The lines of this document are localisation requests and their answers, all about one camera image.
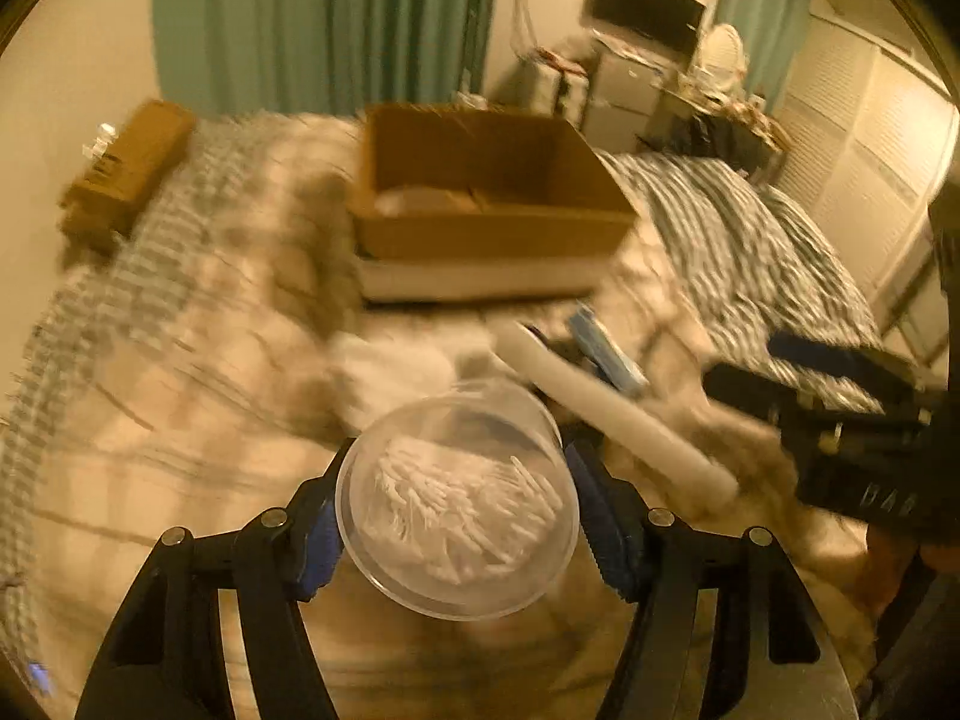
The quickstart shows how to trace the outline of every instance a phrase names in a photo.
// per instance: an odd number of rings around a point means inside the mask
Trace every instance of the beige blanket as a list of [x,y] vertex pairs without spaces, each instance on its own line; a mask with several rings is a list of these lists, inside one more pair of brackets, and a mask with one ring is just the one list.
[[[238,528],[326,468],[343,437],[325,342],[333,331],[482,337],[485,323],[503,316],[552,336],[565,331],[563,301],[482,312],[360,311],[344,217],[355,135],[354,124],[337,119],[291,121],[243,202],[211,225],[206,255],[193,265],[199,288],[167,329],[165,347],[115,348],[68,405],[35,494],[30,577],[54,720],[73,716],[109,621],[160,533],[172,525],[195,536]],[[608,466],[650,505],[669,506],[695,527],[731,535],[769,527],[858,680],[872,630],[844,592],[862,559],[863,533],[800,506],[776,435],[704,398],[699,374],[712,346],[646,215],[594,307],[650,376],[651,408],[726,464],[742,493],[722,512],[698,511],[617,447],[608,447]],[[222,609],[234,704],[238,717],[255,717],[232,594],[222,593]],[[632,616],[601,583],[584,543],[555,589],[501,620],[413,613],[346,556],[330,586],[301,610],[344,718],[593,717]]]

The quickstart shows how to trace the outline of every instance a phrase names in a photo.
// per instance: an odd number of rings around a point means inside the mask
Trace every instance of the silver bolt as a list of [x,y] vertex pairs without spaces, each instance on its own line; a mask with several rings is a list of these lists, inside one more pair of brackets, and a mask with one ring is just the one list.
[[774,542],[774,535],[766,528],[750,528],[749,536],[758,547],[768,547]]
[[677,521],[677,517],[674,517],[670,509],[650,509],[647,519],[650,520],[651,525],[656,525],[658,528],[669,528]]
[[181,541],[183,541],[184,538],[186,538],[186,531],[178,525],[175,528],[168,528],[165,530],[163,532],[163,536],[160,537],[160,541],[165,546],[175,547]]
[[267,509],[260,515],[260,522],[264,528],[280,528],[287,521],[287,512],[283,509]]

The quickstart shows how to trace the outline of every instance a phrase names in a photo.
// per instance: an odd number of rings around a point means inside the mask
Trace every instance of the television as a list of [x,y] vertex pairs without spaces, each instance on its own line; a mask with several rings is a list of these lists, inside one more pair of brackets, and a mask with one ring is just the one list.
[[703,13],[696,0],[595,0],[592,15],[690,57]]

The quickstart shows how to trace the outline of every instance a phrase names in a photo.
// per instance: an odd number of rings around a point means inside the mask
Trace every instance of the plastic container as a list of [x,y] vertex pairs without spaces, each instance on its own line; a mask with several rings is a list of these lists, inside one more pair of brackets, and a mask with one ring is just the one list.
[[[384,457],[395,458],[400,445],[431,450],[410,455],[416,461],[441,457],[443,478],[454,478],[456,490],[465,480],[467,497],[450,493],[445,507],[434,507],[440,515],[432,524],[408,512],[408,497],[387,492],[392,482],[384,481],[384,469],[390,479],[403,474]],[[394,491],[409,496],[416,471],[405,469]],[[552,493],[539,495],[544,481]],[[492,517],[487,504],[501,500],[509,504]],[[506,379],[464,382],[371,425],[344,458],[335,506],[347,552],[378,589],[419,613],[451,620],[499,617],[533,603],[563,574],[580,528],[557,424],[539,400]],[[392,530],[397,519],[402,524]],[[476,533],[474,526],[482,530],[478,541],[451,536]],[[451,560],[443,571],[438,554]]]

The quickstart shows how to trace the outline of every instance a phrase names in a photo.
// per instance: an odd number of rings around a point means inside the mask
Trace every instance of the green curtain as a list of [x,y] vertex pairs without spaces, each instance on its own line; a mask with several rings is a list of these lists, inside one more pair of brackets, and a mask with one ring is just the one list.
[[352,115],[478,91],[493,0],[154,0],[160,88],[200,114]]
[[740,33],[750,67],[748,94],[763,95],[767,110],[779,100],[794,53],[803,45],[810,20],[810,0],[720,0],[717,23]]

